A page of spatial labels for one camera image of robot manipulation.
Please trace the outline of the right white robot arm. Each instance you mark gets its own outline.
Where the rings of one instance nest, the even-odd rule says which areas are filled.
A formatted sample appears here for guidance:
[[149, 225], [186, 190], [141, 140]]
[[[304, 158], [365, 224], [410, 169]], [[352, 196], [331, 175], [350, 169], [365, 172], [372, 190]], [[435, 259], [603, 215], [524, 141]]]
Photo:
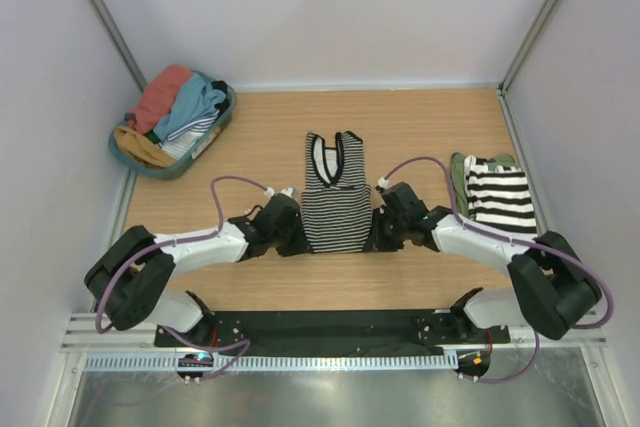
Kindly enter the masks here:
[[406, 241], [434, 252], [475, 260], [509, 279], [506, 290], [472, 293], [450, 319], [452, 334], [472, 343], [489, 327], [527, 325], [559, 340], [579, 328], [603, 291], [566, 239], [552, 231], [531, 239], [464, 220], [452, 209], [429, 209], [409, 184], [378, 181], [382, 239], [392, 251]]

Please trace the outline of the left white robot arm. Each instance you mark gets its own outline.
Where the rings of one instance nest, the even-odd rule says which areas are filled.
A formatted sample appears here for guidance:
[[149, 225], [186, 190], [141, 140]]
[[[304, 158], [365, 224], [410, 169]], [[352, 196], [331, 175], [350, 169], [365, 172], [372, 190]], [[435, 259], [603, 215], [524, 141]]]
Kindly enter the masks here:
[[150, 321], [199, 347], [212, 334], [208, 309], [191, 294], [170, 291], [170, 279], [260, 257], [300, 225], [300, 206], [286, 189], [254, 216], [230, 218], [213, 230], [153, 235], [134, 226], [89, 269], [84, 284], [113, 328], [125, 331]]

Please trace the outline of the thin striped black tank top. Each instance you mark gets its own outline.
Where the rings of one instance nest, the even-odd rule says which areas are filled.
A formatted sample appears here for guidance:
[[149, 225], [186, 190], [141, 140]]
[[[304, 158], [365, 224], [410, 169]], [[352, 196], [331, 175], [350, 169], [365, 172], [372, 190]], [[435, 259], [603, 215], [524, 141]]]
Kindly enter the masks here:
[[317, 133], [306, 135], [304, 235], [314, 254], [363, 252], [373, 219], [364, 142], [351, 131], [337, 132], [333, 141], [328, 145]]

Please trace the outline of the light blue garment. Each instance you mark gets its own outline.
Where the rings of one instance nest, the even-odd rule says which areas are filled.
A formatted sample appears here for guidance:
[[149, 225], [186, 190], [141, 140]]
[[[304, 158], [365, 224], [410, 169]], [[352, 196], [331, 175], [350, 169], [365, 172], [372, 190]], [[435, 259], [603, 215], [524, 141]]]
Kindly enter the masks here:
[[174, 140], [188, 130], [203, 132], [229, 106], [228, 86], [201, 72], [182, 85], [169, 113], [153, 129], [161, 141]]

